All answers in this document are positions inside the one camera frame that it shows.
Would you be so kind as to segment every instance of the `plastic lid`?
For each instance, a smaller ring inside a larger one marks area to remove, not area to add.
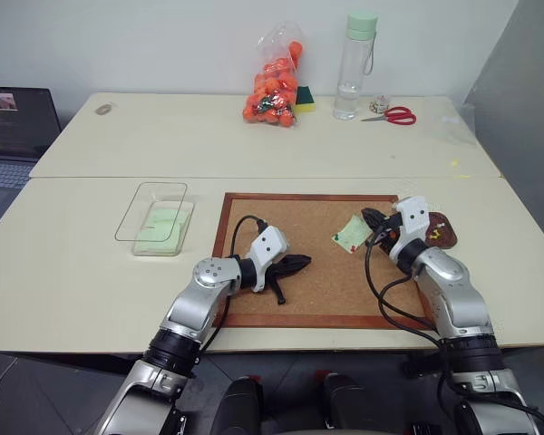
[[[356,41],[367,41],[374,38],[378,17],[368,12],[353,12],[348,15],[346,36]]]

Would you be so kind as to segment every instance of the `red scissors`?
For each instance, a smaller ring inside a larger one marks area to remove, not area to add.
[[[392,124],[411,125],[415,124],[417,117],[410,109],[403,106],[397,106],[385,111],[382,116],[365,118],[361,121],[388,121]]]

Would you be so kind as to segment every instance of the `orange ball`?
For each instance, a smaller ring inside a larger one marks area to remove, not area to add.
[[[268,77],[270,74],[273,74],[276,70],[276,66],[273,63],[267,63],[264,65],[264,68],[262,68],[262,71],[264,72],[264,75]]]
[[[254,91],[258,88],[262,88],[265,86],[266,78],[264,77],[264,74],[256,74],[256,77],[254,77]]]
[[[278,77],[278,81],[282,85],[283,88],[289,89],[290,91],[295,91],[298,87],[298,80],[294,76],[294,74],[290,72],[283,72]]]
[[[255,119],[255,114],[254,114],[254,110],[252,109],[252,106],[246,106],[244,108],[244,111],[242,112],[242,116],[244,117],[244,119],[248,122],[252,122],[254,121]]]
[[[264,113],[264,119],[270,124],[276,124],[278,122],[278,116],[275,109],[270,109]]]
[[[274,93],[280,89],[280,82],[277,79],[269,78],[266,79],[266,92]]]
[[[278,71],[272,70],[270,72],[264,72],[264,77],[267,79],[276,79],[278,77]]]
[[[260,102],[260,100],[257,98],[256,95],[252,94],[252,95],[249,95],[247,98],[246,98],[246,105],[247,106],[256,106],[258,103]]]
[[[254,92],[254,95],[256,96],[255,98],[256,105],[260,104],[262,99],[267,96],[266,88],[256,89],[256,92]]]
[[[277,70],[284,70],[292,67],[292,62],[287,57],[279,57],[272,63],[272,65],[274,65]]]
[[[282,96],[288,104],[296,104],[296,92],[290,90],[283,90]]]
[[[290,127],[292,124],[294,124],[294,117],[289,111],[283,111],[280,115],[279,121],[280,125],[284,127]]]
[[[298,60],[302,54],[302,44],[299,41],[293,41],[288,46],[288,51],[290,52],[290,57],[292,60]]]

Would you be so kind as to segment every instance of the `laptop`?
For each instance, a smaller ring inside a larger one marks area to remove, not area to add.
[[[48,89],[0,87],[0,217],[60,132]]]

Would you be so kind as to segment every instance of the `clear plastic container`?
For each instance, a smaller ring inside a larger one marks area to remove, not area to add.
[[[186,198],[187,190],[185,183],[141,183],[115,239],[131,242],[135,256],[176,256],[193,211],[193,203]]]
[[[373,69],[367,71],[369,58],[373,55],[377,17],[367,13],[354,13],[348,16],[343,59],[336,86],[333,115],[339,120],[351,120],[356,109],[363,79]]]
[[[376,95],[369,103],[369,110],[379,115],[385,113],[391,104],[391,95]]]

